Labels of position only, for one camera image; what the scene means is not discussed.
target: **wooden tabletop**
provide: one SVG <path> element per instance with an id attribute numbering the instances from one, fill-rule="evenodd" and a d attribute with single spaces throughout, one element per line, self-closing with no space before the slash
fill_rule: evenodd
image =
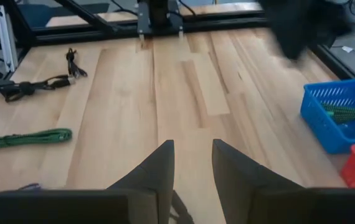
<path id="1" fill-rule="evenodd" d="M 77 21 L 61 17 L 50 25 Z M 0 190 L 33 182 L 49 189 L 104 189 L 173 139 L 174 188 L 195 223 L 220 224 L 225 221 L 212 175 L 214 138 L 305 187 L 344 186 L 299 113 L 304 84 L 336 77 L 312 54 L 300 68 L 291 65 L 278 55 L 267 29 L 144 44 L 120 39 L 37 47 L 12 79 L 34 82 L 67 73 L 69 47 L 77 49 L 75 61 L 88 77 L 15 103 L 0 98 L 0 136 L 70 128 L 73 139 L 0 149 Z"/>

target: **blue basket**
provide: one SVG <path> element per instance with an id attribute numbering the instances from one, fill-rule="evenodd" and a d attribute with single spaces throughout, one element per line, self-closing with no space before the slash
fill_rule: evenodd
<path id="1" fill-rule="evenodd" d="M 301 115 L 328 153 L 350 152 L 355 144 L 355 121 L 336 124 L 322 103 L 355 107 L 355 80 L 304 86 Z"/>

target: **metal bracket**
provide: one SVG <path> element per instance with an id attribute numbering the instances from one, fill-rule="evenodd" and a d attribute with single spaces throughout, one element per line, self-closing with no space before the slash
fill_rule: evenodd
<path id="1" fill-rule="evenodd" d="M 36 42 L 35 34 L 22 15 L 17 3 L 15 1 L 0 0 L 0 6 L 4 8 L 10 17 L 10 27 L 13 28 L 14 36 L 19 46 L 32 47 Z"/>
<path id="2" fill-rule="evenodd" d="M 0 6 L 0 39 L 6 71 L 14 72 L 18 66 L 16 41 L 10 17 L 6 14 L 4 6 Z"/>
<path id="3" fill-rule="evenodd" d="M 164 34 L 183 34 L 183 18 L 178 16 L 179 6 L 176 0 L 168 1 L 168 10 L 166 11 L 167 23 L 162 26 L 156 26 L 154 21 L 151 21 L 151 18 L 163 18 L 162 15 L 153 15 L 150 13 L 164 13 L 165 11 L 153 10 L 150 11 L 148 3 L 141 1 L 138 3 L 138 33 L 140 38 L 144 38 L 144 35 L 164 35 Z"/>

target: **green cable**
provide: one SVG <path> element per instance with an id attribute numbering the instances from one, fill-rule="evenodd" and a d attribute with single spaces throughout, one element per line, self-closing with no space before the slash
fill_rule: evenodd
<path id="1" fill-rule="evenodd" d="M 58 143 L 69 141 L 71 138 L 72 131 L 66 128 L 50 129 L 32 134 L 13 134 L 11 136 L 0 137 L 0 148 L 25 144 Z"/>
<path id="2" fill-rule="evenodd" d="M 333 106 L 325 103 L 322 105 L 330 117 L 332 117 L 332 119 L 338 124 L 355 120 L 355 108 L 347 106 Z"/>

